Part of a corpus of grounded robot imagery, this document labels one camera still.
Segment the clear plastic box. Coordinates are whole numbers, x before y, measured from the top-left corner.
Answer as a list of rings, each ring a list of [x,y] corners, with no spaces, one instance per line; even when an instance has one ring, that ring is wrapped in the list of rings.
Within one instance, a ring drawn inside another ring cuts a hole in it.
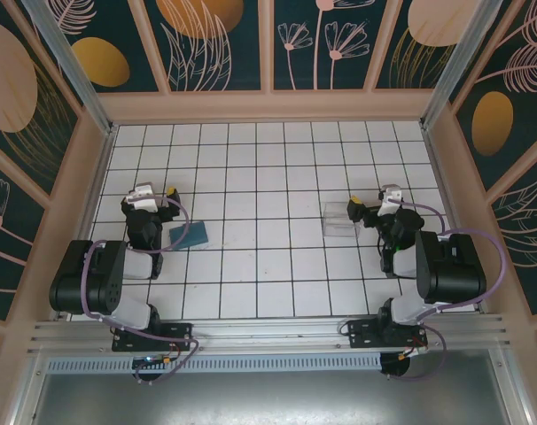
[[[359,237],[361,223],[353,222],[347,214],[347,202],[323,203],[323,235],[326,237]]]

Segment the teal card holder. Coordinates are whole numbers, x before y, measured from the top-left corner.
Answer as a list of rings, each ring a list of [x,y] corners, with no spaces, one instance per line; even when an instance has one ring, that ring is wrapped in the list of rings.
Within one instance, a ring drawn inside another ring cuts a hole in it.
[[[192,222],[187,226],[187,231],[185,228],[186,226],[182,225],[169,230],[169,245],[173,251],[185,250],[209,242],[203,221]]]

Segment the small black circuit board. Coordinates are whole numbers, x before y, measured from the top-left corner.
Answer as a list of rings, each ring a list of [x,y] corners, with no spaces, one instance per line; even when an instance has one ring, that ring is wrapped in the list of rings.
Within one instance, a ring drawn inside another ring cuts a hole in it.
[[[164,369],[171,361],[172,358],[167,355],[134,358],[132,361],[132,369]]]

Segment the grey metal sheet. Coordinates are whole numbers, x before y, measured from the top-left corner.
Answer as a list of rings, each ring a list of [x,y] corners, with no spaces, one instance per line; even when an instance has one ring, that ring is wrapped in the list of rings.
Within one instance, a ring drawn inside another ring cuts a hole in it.
[[[488,355],[433,353],[416,372],[181,374],[153,386],[129,375],[51,375],[33,425],[511,425]]]

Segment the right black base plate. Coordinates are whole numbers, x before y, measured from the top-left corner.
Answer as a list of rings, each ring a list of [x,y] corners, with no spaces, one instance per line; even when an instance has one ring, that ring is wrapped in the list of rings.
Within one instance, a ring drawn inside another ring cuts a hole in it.
[[[427,346],[425,331],[420,326],[381,324],[377,318],[349,321],[347,335],[351,348],[401,348]]]

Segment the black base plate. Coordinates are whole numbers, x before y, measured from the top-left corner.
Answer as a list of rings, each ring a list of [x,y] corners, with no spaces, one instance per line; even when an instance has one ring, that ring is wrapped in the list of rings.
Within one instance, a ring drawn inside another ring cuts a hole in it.
[[[132,332],[115,328],[113,330],[112,352],[188,352],[192,337],[191,323],[162,323],[157,336],[167,341],[135,335]]]
[[[427,346],[425,331],[420,326],[381,324],[377,318],[349,321],[347,335],[351,348],[401,348]]]

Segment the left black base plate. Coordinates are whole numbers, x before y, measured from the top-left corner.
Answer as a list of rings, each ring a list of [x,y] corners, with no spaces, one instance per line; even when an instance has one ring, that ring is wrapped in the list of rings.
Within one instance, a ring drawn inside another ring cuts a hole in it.
[[[192,337],[191,323],[162,323],[157,336],[167,341],[135,335],[132,332],[115,328],[113,330],[112,352],[188,352]]]

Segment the aluminium rail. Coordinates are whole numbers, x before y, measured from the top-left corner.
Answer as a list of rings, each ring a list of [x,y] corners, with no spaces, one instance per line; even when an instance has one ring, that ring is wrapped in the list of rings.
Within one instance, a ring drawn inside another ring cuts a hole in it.
[[[277,354],[347,352],[349,342],[339,333],[346,317],[266,320],[193,320],[192,335],[200,354]],[[438,330],[449,350],[493,349],[511,337],[497,314],[443,313],[424,324]],[[27,352],[76,355],[109,353],[113,335],[96,321],[44,321],[35,324]]]

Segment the aluminium frame post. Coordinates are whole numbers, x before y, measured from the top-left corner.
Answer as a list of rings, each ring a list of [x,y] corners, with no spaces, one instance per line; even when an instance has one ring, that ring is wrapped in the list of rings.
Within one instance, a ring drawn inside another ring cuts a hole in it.
[[[22,3],[31,20],[37,25],[40,34],[49,45],[51,52],[62,65],[63,71],[68,76],[98,128],[105,136],[110,135],[112,122],[99,101],[97,92],[74,55],[68,40],[52,17],[49,6],[44,0],[22,0]]]
[[[421,129],[428,132],[440,116],[466,68],[493,25],[503,0],[479,0],[460,41],[453,50],[447,65],[432,92],[432,96],[420,118]]]

